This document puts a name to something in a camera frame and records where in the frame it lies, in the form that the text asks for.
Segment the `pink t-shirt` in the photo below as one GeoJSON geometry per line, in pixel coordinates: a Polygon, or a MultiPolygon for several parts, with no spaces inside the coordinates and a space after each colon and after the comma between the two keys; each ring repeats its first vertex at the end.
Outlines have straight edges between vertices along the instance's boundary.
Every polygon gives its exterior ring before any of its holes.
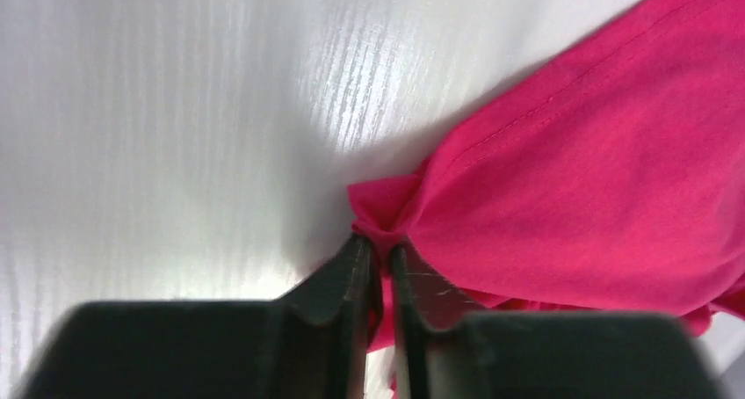
{"type": "Polygon", "coordinates": [[[745,0],[645,0],[349,196],[489,307],[742,315],[745,0]]]}

